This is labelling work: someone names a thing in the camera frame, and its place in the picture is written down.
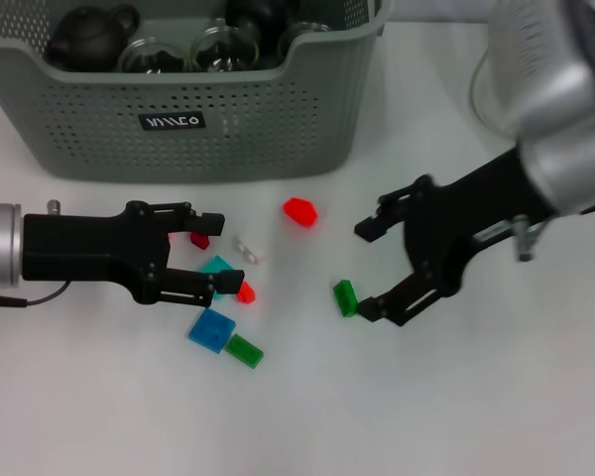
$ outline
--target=small red block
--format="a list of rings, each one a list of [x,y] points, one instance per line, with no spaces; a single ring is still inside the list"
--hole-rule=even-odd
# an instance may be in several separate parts
[[[256,292],[249,286],[249,283],[245,281],[240,288],[240,293],[236,295],[236,298],[245,304],[251,304],[256,300]]]
[[[308,200],[294,197],[283,205],[283,210],[295,223],[306,228],[317,221],[317,210]]]
[[[189,233],[189,241],[201,250],[206,250],[209,247],[209,237],[201,235],[200,233]]]

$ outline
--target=cable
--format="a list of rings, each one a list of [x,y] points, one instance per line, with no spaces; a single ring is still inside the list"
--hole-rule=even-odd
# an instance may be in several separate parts
[[[0,307],[23,308],[23,307],[29,307],[31,305],[44,304],[44,303],[49,302],[50,300],[53,300],[53,299],[59,297],[60,295],[62,295],[63,292],[68,289],[68,286],[70,286],[70,281],[66,281],[63,285],[61,285],[61,288],[59,288],[57,291],[55,291],[51,295],[42,297],[40,299],[34,299],[34,300],[21,299],[18,297],[0,296]]]
[[[496,126],[495,124],[492,124],[491,121],[489,121],[485,117],[485,115],[480,110],[478,101],[476,100],[476,91],[478,89],[478,82],[480,80],[480,75],[483,70],[483,66],[485,65],[485,61],[487,60],[488,54],[489,54],[489,51],[485,51],[484,55],[478,61],[478,64],[476,64],[476,67],[474,68],[474,72],[472,73],[471,80],[469,81],[469,90],[467,93],[468,94],[467,102],[469,103],[469,109],[471,110],[472,114],[474,114],[474,117],[478,120],[478,122],[480,122],[483,125],[483,127],[485,127],[485,129],[487,129],[489,132],[491,132],[492,134],[495,134],[496,136],[501,137],[503,139],[508,139],[510,141],[514,141],[514,140],[516,140],[516,138],[514,136],[503,131],[500,127]]]
[[[59,296],[61,296],[63,294],[64,291],[66,291],[68,289],[69,286],[70,286],[70,281],[66,281],[63,285],[61,285],[61,288],[59,288],[53,294],[48,295],[46,297],[42,297],[41,299],[28,300],[27,306],[45,304],[45,303],[49,302],[50,300],[58,298]]]

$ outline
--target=black teapot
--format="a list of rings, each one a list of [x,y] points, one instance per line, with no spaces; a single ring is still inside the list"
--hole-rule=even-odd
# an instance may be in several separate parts
[[[299,4],[300,0],[227,0],[225,20],[230,27],[245,30],[266,54],[275,50]]]
[[[62,69],[110,71],[139,22],[139,12],[131,5],[119,5],[108,12],[96,7],[76,8],[59,22],[47,45],[47,59]]]

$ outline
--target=blue block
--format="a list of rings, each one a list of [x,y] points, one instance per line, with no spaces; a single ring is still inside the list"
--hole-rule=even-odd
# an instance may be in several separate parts
[[[206,309],[189,332],[189,340],[219,354],[235,328],[236,322],[229,317]]]
[[[234,269],[231,267],[231,265],[229,265],[229,263],[227,263],[225,260],[223,260],[219,255],[214,256],[209,263],[207,263],[203,269],[201,270],[202,273],[208,273],[208,274],[216,274],[216,273],[220,273],[221,271],[233,271]],[[223,295],[220,295],[219,293],[214,294],[214,300],[220,300],[222,299]]]

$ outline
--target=logo on basket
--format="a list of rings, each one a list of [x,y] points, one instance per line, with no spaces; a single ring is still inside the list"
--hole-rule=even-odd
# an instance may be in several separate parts
[[[145,131],[172,131],[176,129],[202,129],[206,127],[205,118],[200,111],[140,114],[139,121]]]

